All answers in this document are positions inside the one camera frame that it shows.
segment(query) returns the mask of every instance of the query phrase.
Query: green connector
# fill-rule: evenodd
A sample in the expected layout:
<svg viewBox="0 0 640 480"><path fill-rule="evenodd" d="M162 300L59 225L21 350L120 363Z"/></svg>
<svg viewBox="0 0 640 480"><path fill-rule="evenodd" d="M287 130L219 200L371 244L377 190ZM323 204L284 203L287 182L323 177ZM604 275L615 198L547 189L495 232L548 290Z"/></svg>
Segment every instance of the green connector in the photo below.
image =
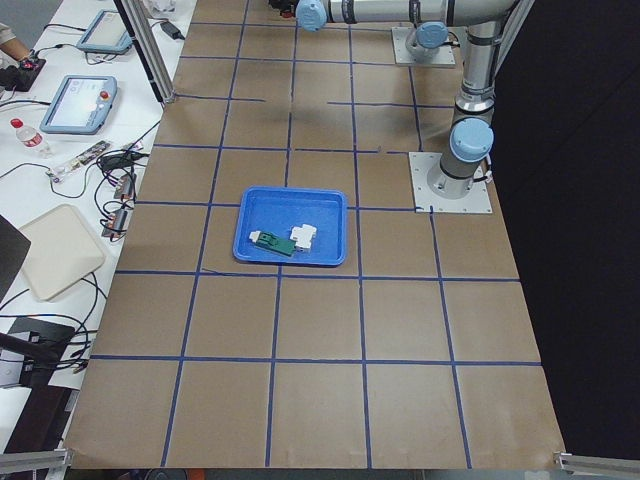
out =
<svg viewBox="0 0 640 480"><path fill-rule="evenodd" d="M276 237L273 233L260 232L256 246L290 257L296 249L296 242L288 238Z"/></svg>

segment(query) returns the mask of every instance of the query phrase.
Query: beige board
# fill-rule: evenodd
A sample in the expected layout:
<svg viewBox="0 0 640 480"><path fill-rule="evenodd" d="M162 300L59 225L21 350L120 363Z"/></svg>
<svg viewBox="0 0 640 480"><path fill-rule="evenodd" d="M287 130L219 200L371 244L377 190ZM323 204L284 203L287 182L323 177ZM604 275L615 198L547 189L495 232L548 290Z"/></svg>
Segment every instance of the beige board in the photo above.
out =
<svg viewBox="0 0 640 480"><path fill-rule="evenodd" d="M492 215L412 211L406 152L446 145L459 53L395 66L389 25L296 33L266 0L193 20L74 467L551 468L562 437L495 191ZM343 191L346 261L236 261L251 185Z"/></svg>

